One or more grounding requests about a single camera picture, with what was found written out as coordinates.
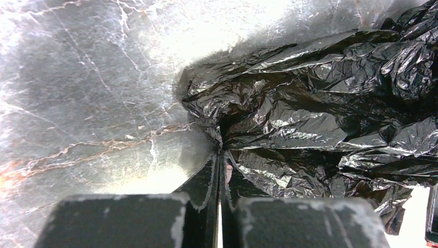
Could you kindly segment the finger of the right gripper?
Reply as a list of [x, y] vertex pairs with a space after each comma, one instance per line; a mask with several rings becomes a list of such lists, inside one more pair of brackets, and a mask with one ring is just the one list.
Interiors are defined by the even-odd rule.
[[437, 185], [433, 186], [429, 192], [425, 240], [427, 245], [437, 245]]

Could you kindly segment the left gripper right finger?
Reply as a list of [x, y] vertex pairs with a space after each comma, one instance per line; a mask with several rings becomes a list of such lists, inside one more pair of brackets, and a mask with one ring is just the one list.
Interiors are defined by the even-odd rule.
[[272, 198], [221, 152], [223, 247], [389, 247], [380, 217], [360, 198]]

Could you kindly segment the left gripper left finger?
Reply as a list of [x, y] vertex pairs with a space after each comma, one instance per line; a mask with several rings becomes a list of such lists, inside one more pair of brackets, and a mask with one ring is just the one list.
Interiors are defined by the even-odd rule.
[[35, 247], [216, 247], [220, 155], [169, 194], [72, 195]]

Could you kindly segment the black trash bag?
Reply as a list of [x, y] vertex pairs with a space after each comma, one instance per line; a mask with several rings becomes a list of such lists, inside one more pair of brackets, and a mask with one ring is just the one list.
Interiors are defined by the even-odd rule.
[[360, 197], [398, 235], [437, 184], [437, 1], [300, 44], [186, 68], [182, 105], [260, 194]]

